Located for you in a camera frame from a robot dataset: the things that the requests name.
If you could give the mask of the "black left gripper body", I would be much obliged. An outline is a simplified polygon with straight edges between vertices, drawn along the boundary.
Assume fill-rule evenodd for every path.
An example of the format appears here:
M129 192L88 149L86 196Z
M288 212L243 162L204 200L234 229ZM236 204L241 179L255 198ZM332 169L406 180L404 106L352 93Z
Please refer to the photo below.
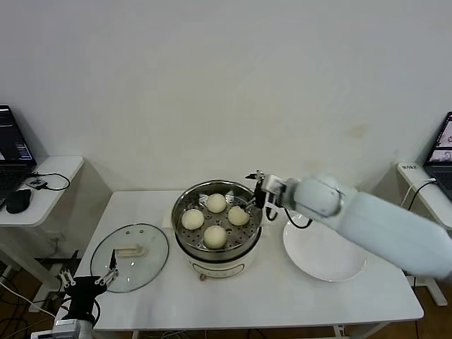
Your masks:
M100 283L100 278L98 275L74 278L75 284L68 287L70 307L93 308L96 297L107 291L107 286Z

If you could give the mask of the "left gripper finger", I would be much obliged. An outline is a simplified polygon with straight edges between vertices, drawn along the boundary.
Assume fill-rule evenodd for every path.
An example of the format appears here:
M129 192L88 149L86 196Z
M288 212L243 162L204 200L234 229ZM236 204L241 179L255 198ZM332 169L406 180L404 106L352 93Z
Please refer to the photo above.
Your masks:
M74 286L75 273L78 269L78 250L75 250L70 259L65 262L59 271L59 279L61 281L61 286L68 288Z
M115 249L112 250L109 265L107 268L107 272L95 281L96 285L110 285L116 280L117 276L119 275Z

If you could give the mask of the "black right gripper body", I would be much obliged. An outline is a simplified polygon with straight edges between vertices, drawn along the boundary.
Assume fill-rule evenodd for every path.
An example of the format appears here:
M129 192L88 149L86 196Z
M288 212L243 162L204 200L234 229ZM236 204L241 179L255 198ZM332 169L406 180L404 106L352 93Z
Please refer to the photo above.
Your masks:
M286 188L285 180L274 174L266 174L262 182L256 181L253 197L264 198L264 207L282 208Z

